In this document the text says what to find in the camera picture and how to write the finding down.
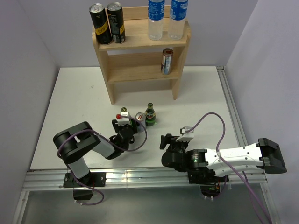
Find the silver blue energy can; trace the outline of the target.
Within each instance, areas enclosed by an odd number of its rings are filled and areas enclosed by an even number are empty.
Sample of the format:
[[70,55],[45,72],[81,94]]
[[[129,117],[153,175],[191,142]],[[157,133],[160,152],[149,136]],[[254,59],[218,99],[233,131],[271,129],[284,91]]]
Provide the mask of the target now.
[[165,48],[162,52],[161,73],[168,75],[171,72],[173,50]]

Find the clear water bottle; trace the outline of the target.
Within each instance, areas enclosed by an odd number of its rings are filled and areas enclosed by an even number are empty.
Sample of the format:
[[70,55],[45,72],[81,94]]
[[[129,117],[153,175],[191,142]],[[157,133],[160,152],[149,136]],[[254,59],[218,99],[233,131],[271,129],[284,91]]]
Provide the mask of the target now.
[[173,40],[180,40],[183,36],[188,1],[189,0],[171,1],[168,36]]
[[164,0],[148,1],[148,38],[154,41],[163,36]]

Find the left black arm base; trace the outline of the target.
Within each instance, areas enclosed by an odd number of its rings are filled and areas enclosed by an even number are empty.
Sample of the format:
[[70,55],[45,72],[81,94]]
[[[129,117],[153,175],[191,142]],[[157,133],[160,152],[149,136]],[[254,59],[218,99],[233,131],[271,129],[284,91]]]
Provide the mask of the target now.
[[[82,203],[83,205],[96,205],[101,203],[105,196],[104,194],[95,189],[95,187],[104,187],[106,183],[105,172],[89,172],[86,176],[78,179],[72,172],[66,173],[64,177],[64,188],[73,188],[73,199]],[[102,196],[101,200],[97,203],[86,203],[89,201],[93,194],[97,192]]]

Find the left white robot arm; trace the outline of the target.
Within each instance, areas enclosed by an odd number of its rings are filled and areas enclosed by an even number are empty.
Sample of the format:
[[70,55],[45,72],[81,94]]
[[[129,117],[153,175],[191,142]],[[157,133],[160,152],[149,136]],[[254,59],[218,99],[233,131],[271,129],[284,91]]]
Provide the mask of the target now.
[[100,137],[87,121],[65,129],[53,137],[58,157],[73,172],[74,181],[79,186],[90,186],[95,181],[85,163],[84,155],[94,151],[105,159],[112,160],[129,150],[129,145],[134,143],[134,135],[138,133],[137,124],[132,119],[125,118],[125,121],[120,124],[119,119],[112,120],[116,135],[108,139]]

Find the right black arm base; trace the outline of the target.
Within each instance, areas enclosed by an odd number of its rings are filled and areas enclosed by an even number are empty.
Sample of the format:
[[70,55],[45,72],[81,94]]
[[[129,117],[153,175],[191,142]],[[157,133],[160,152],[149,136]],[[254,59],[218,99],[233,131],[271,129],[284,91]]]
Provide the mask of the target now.
[[215,176],[215,172],[208,168],[188,171],[187,173],[189,183],[200,185],[201,193],[207,197],[218,196],[221,193],[220,184],[224,183],[224,188],[229,181],[228,175],[217,177]]

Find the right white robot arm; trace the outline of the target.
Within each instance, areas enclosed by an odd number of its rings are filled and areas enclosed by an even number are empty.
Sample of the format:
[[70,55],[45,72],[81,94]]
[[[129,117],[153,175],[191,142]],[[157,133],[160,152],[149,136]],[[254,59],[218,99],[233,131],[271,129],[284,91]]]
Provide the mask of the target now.
[[162,165],[178,172],[201,175],[207,182],[231,173],[263,169],[267,174],[287,172],[279,144],[267,138],[259,138],[257,143],[229,149],[193,149],[187,150],[190,138],[173,136],[170,133],[161,136],[160,149]]

